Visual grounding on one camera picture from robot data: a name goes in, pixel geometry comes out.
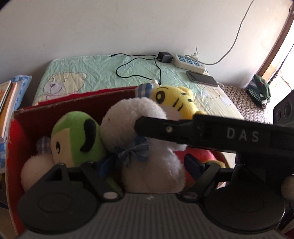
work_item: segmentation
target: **black ear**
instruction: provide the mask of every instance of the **black ear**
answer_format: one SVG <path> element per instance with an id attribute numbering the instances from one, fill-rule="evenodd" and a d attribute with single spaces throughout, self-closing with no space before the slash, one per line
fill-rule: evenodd
<path id="1" fill-rule="evenodd" d="M 89 152 L 94 145 L 95 138 L 96 138 L 96 124 L 94 120 L 87 119 L 84 122 L 84 131 L 85 131 L 85 143 L 81 147 L 81 152 Z"/>

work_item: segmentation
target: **white wall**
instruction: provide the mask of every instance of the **white wall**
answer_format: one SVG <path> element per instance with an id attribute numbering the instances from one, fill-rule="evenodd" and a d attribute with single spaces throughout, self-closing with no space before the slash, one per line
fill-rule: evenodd
<path id="1" fill-rule="evenodd" d="M 89 54 L 191 53 L 215 62 L 251 0 L 11 0 L 0 12 L 0 82 L 32 74 L 32 101 L 48 63 Z M 291 0 L 255 0 L 232 52 L 208 70 L 244 86 L 280 34 Z"/>

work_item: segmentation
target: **silver screw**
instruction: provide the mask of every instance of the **silver screw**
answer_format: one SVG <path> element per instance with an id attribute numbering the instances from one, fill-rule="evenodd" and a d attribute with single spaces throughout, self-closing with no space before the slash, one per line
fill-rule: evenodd
<path id="1" fill-rule="evenodd" d="M 198 198 L 198 193 L 196 192 L 187 192 L 186 194 L 183 195 L 183 197 L 185 199 L 188 199 L 188 200 L 195 200 Z"/>
<path id="2" fill-rule="evenodd" d="M 106 199 L 112 200 L 112 199 L 116 199 L 118 197 L 118 194 L 116 192 L 105 192 L 103 194 L 103 197 Z"/>
<path id="3" fill-rule="evenodd" d="M 173 128 L 171 126 L 166 127 L 166 132 L 171 133 L 173 131 Z"/>

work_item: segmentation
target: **red box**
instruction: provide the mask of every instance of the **red box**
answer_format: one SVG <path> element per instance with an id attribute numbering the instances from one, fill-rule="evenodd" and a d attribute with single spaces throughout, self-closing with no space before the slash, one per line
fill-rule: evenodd
<path id="1" fill-rule="evenodd" d="M 24 194 L 20 173 L 24 163 L 37 154 L 37 140 L 42 136 L 50 137 L 55 123 L 70 111 L 83 111 L 100 124 L 112 105 L 135 96 L 134 89 L 127 87 L 75 94 L 14 112 L 9 130 L 5 180 L 9 212 L 18 234 L 25 230 L 17 214 L 17 203 Z"/>

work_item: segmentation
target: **gray ribbed surface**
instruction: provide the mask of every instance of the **gray ribbed surface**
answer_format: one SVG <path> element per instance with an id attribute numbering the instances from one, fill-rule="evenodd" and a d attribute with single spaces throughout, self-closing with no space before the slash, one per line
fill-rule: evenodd
<path id="1" fill-rule="evenodd" d="M 173 194 L 127 194 L 117 203 L 104 204 L 87 225 L 62 235 L 26 231 L 21 239 L 278 239 L 275 230 L 255 235 L 227 232 L 212 224 L 197 204 L 184 203 Z"/>

